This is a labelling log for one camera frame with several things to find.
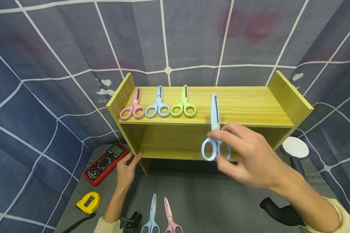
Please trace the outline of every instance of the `green scissors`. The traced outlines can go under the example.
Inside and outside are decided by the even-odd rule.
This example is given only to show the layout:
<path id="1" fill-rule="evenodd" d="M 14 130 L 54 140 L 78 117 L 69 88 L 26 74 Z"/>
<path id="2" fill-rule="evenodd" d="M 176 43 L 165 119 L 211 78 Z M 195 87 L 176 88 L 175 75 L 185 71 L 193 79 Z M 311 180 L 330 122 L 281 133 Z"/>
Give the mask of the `green scissors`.
<path id="1" fill-rule="evenodd" d="M 180 111 L 178 113 L 174 113 L 173 110 L 175 108 L 179 108 Z M 193 113 L 187 113 L 187 109 L 192 108 Z M 181 91 L 181 102 L 177 105 L 172 106 L 170 113 L 173 117 L 179 117 L 182 113 L 187 117 L 194 117 L 196 115 L 196 107 L 188 103 L 188 86 L 184 85 L 183 90 Z"/>

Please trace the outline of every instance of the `yellow tape measure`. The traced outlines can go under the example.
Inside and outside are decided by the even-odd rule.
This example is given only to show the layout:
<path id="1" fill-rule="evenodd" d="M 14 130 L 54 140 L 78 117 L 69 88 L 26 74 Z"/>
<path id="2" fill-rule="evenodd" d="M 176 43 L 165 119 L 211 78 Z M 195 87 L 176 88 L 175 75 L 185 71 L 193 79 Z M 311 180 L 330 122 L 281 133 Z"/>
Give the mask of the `yellow tape measure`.
<path id="1" fill-rule="evenodd" d="M 77 202 L 76 206 L 86 214 L 94 213 L 101 204 L 101 196 L 96 192 L 89 192 Z"/>

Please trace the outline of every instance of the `light blue scissors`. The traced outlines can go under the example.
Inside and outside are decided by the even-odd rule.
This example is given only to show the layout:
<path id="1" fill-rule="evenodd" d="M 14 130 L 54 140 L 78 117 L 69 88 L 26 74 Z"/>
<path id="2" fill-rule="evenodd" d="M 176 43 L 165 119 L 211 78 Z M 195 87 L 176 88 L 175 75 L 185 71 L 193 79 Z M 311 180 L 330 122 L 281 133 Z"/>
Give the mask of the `light blue scissors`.
<path id="1" fill-rule="evenodd" d="M 141 233 L 143 233 L 146 227 L 148 228 L 148 233 L 153 233 L 154 228 L 157 228 L 158 232 L 161 232 L 159 230 L 158 224 L 154 221 L 154 218 L 156 217 L 156 209 L 157 209 L 157 194 L 153 194 L 152 203 L 150 206 L 149 221 L 143 226 L 143 228 L 141 228 Z"/>
<path id="2" fill-rule="evenodd" d="M 213 131 L 216 129 L 217 130 L 220 129 L 219 106 L 218 106 L 218 99 L 216 97 L 216 94 L 213 94 L 211 98 L 211 130 Z M 205 145 L 208 142 L 210 142 L 213 146 L 213 153 L 209 158 L 205 156 Z M 214 138 L 206 138 L 206 140 L 202 143 L 202 147 L 201 147 L 202 157 L 204 157 L 204 159 L 206 159 L 207 161 L 213 161 L 217 154 L 221 154 L 221 144 L 222 144 L 221 140 L 217 140 Z M 229 147 L 229 145 L 227 145 L 227 147 L 228 147 L 227 159 L 229 159 L 231 157 L 231 147 Z"/>
<path id="3" fill-rule="evenodd" d="M 147 118 L 153 118 L 157 115 L 160 115 L 161 117 L 167 117 L 168 115 L 170 115 L 170 108 L 168 107 L 168 105 L 165 105 L 162 103 L 162 99 L 163 99 L 163 88 L 162 86 L 158 86 L 157 89 L 157 95 L 156 95 L 156 102 L 154 103 L 154 105 L 149 106 L 148 108 L 146 108 L 145 110 L 145 116 Z M 167 108 L 167 113 L 163 114 L 161 113 L 161 110 L 163 108 Z M 154 109 L 154 113 L 152 115 L 148 115 L 148 111 Z"/>

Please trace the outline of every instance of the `blue curtain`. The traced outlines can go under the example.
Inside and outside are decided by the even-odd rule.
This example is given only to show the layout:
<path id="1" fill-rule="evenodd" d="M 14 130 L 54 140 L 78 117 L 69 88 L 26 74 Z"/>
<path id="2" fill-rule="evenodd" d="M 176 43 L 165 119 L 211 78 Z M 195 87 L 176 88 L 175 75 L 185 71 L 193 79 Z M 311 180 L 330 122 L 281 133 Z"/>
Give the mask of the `blue curtain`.
<path id="1" fill-rule="evenodd" d="M 0 232 L 53 232 L 105 105 L 141 86 L 264 86 L 315 110 L 295 132 L 350 213 L 350 0 L 0 1 Z"/>

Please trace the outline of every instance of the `red multimeter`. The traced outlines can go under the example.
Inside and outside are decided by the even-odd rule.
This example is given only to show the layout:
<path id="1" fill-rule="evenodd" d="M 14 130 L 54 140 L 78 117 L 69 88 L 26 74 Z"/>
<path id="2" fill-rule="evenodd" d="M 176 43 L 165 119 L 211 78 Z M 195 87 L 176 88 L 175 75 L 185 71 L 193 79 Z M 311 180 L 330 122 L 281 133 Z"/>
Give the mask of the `red multimeter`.
<path id="1" fill-rule="evenodd" d="M 113 144 L 96 162 L 84 171 L 84 176 L 93 185 L 98 185 L 117 166 L 129 150 L 120 143 Z"/>

